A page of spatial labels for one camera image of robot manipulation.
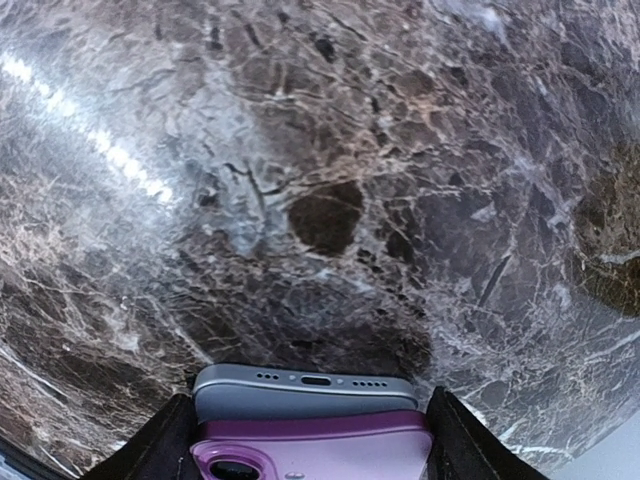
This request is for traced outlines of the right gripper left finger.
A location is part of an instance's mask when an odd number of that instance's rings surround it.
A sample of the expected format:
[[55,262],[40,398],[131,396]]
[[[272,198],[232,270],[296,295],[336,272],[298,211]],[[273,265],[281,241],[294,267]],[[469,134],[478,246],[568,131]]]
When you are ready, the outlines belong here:
[[196,434],[196,412],[185,394],[172,396],[117,452],[82,480],[195,479],[189,452]]

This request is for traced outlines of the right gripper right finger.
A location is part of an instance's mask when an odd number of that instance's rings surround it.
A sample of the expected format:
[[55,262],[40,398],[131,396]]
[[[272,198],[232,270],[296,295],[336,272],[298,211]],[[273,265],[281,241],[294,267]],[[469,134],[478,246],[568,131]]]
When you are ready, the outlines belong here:
[[434,437],[426,467],[428,479],[547,480],[441,386],[431,396],[426,420]]

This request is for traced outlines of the purple phone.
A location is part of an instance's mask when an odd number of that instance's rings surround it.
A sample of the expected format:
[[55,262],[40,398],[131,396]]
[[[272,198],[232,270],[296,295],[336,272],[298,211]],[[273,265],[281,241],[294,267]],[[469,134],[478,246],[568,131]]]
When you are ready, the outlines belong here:
[[190,452],[204,479],[420,479],[433,436],[411,410],[300,420],[219,420]]

